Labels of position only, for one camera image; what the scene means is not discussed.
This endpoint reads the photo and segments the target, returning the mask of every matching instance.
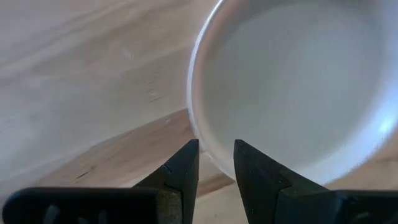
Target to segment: light wooden surface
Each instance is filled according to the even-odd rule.
[[[193,138],[188,113],[181,110],[92,147],[35,185],[132,187]],[[220,174],[200,156],[200,180]]]
[[[32,182],[184,109],[216,0],[0,2],[0,183]]]

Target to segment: white ceramic bowl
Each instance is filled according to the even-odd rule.
[[[201,147],[234,178],[234,139],[325,184],[398,119],[398,1],[220,1],[188,74]]]

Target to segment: white bowl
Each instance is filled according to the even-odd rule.
[[[398,1],[220,1],[193,49],[195,135],[234,178],[243,139],[319,183],[372,156],[398,119]]]

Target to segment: wood grain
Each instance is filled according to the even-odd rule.
[[[153,172],[193,139],[186,110],[102,142],[36,183],[120,187]]]
[[[248,223],[236,184],[197,198],[193,223],[245,224]]]
[[[0,2],[0,182],[32,181],[184,109],[193,41],[214,3]]]
[[[234,183],[233,179],[223,173],[202,179],[198,183],[197,197],[212,193]]]

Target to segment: wooden table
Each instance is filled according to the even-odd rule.
[[[215,3],[0,2],[0,198],[27,185],[130,187],[194,138],[187,67]],[[398,189],[397,161],[398,133],[328,187]],[[245,222],[236,184],[202,153],[194,223]]]

